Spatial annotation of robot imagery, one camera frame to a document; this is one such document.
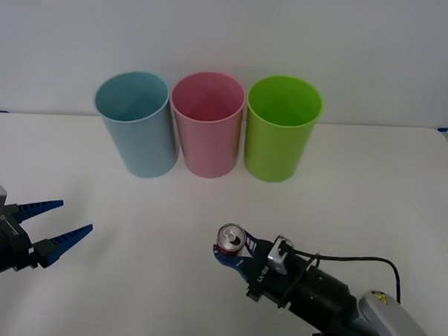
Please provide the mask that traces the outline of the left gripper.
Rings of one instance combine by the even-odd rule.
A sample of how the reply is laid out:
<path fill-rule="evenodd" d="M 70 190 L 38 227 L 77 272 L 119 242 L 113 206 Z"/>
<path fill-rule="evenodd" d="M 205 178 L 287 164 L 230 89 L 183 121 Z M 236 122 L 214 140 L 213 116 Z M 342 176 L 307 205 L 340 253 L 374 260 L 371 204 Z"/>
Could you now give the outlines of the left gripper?
<path fill-rule="evenodd" d="M 43 268 L 52 266 L 93 230 L 93 224 L 88 224 L 32 245 L 28 234 L 20 224 L 24 220 L 62 206 L 62 199 L 6 205 L 6 214 L 0 215 L 0 273 L 10 269 L 19 271 L 27 267 L 37 268 L 39 265 Z"/>

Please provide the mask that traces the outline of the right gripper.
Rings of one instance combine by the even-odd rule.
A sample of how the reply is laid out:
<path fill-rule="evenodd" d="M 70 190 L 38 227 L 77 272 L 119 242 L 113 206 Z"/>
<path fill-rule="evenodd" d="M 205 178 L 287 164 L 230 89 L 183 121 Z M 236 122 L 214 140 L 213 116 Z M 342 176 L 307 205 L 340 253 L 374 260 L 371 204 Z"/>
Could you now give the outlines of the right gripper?
<path fill-rule="evenodd" d="M 249 284 L 250 299 L 259 301 L 265 296 L 284 308 L 305 275 L 306 261 L 296 256 L 292 242 L 258 240 L 247 231 L 245 237 L 244 251 L 249 257 L 223 254 L 217 248 L 213 248 L 213 256 Z"/>

